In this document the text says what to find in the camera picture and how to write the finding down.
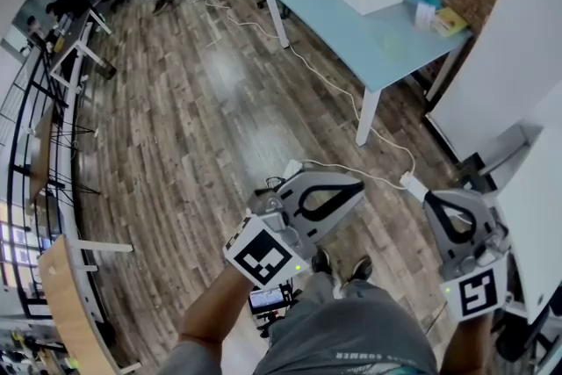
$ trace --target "desk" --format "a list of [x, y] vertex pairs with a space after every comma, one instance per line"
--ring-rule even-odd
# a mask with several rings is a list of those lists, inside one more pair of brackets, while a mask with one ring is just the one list
[[31, 175], [29, 180], [29, 201], [31, 204], [49, 181], [53, 114], [54, 105], [51, 105], [37, 123], [35, 138], [32, 138]]
[[528, 323], [538, 317], [562, 282], [561, 148], [562, 134], [544, 129], [494, 199], [509, 230]]
[[67, 239], [60, 236], [39, 258], [39, 274], [56, 329], [70, 356], [78, 361], [81, 375], [124, 374], [141, 365], [120, 369], [88, 314], [76, 282], [78, 270], [94, 270], [73, 261], [72, 248], [133, 251], [132, 246]]
[[[280, 0], [307, 24], [365, 86], [356, 143], [367, 141], [380, 92], [415, 70], [449, 54], [448, 69], [457, 59], [468, 30], [450, 38], [414, 28], [414, 6], [406, 3], [361, 16], [343, 0]], [[267, 0], [277, 36], [289, 46], [276, 0]]]
[[84, 28], [86, 27], [88, 19], [90, 18], [93, 18], [107, 34], [112, 34], [112, 31], [107, 27], [105, 22], [101, 20], [101, 18], [92, 10], [88, 10], [80, 18], [76, 18], [72, 22], [70, 28], [64, 33], [64, 36], [62, 36], [64, 38], [64, 44], [62, 45], [61, 51], [54, 54], [53, 59], [51, 60], [51, 69], [49, 71], [49, 75], [70, 90], [73, 90], [74, 88], [64, 78], [56, 75], [55, 71], [61, 66], [65, 58], [67, 58], [67, 56], [74, 49], [87, 54], [93, 61], [96, 62], [98, 66], [101, 66], [102, 68], [105, 68], [107, 66], [107, 63], [103, 61], [99, 56], [97, 56], [81, 40]]

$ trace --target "yellow book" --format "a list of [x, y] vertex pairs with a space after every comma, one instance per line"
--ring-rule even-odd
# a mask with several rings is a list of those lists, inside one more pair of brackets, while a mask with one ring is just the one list
[[462, 19], [451, 7], [443, 8], [437, 11], [431, 25], [444, 38], [449, 38], [455, 33], [464, 30], [468, 26], [466, 21]]

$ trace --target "black railing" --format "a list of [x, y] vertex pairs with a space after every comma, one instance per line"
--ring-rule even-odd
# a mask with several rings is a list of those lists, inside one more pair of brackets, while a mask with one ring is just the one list
[[[3, 224], [2, 230], [4, 284], [9, 285], [10, 281], [12, 283], [15, 281], [25, 316], [35, 319], [50, 318], [48, 314], [37, 314], [32, 308], [47, 305], [37, 272], [36, 260], [63, 233], [59, 209], [59, 202], [63, 202], [63, 200], [59, 199], [59, 191], [63, 194], [65, 192], [63, 191], [64, 183], [59, 181], [58, 163], [59, 146], [66, 144], [61, 140], [66, 139], [72, 147], [72, 141], [61, 134], [66, 106], [63, 99], [67, 89], [62, 90], [58, 83], [54, 83], [54, 80], [48, 75], [48, 70], [48, 58], [40, 53], [28, 76], [14, 125], [6, 190], [8, 223]], [[33, 126], [37, 125], [47, 108], [51, 106], [54, 108], [53, 123], [56, 126], [48, 124], [51, 133], [48, 145], [54, 151], [54, 159], [50, 158], [49, 161], [47, 184], [41, 191], [43, 195], [30, 198], [29, 183], [33, 177], [30, 155], [32, 136], [30, 133], [32, 133]], [[51, 213], [56, 213], [55, 223], [52, 223]], [[8, 239], [4, 233], [4, 225], [8, 229]], [[6, 244], [10, 251], [9, 255], [6, 251]], [[11, 265], [13, 279], [8, 279], [9, 274], [6, 270], [8, 264]]]

